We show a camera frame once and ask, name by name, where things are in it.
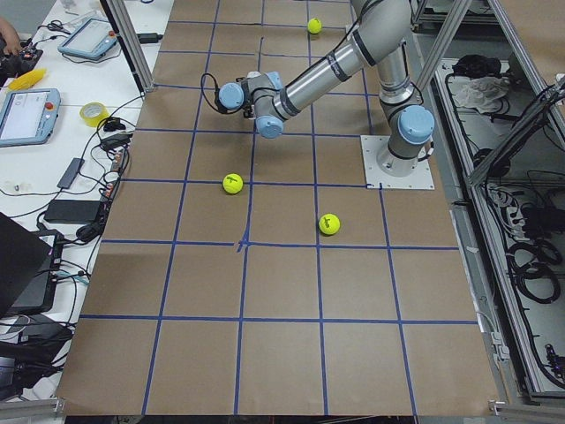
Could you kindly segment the person hand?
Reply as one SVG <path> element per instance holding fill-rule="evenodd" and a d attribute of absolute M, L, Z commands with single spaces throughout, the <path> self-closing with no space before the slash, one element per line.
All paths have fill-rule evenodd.
<path fill-rule="evenodd" d="M 12 24 L 3 16 L 0 17 L 1 38 L 4 40 L 4 53 L 6 55 L 18 55 L 21 51 L 19 34 Z"/>

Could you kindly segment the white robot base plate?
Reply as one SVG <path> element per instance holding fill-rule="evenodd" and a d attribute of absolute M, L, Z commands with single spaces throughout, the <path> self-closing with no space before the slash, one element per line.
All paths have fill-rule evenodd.
<path fill-rule="evenodd" d="M 404 160 L 388 149 L 389 136 L 361 135 L 365 185 L 371 189 L 434 190 L 433 175 L 421 148 L 416 158 Z"/>

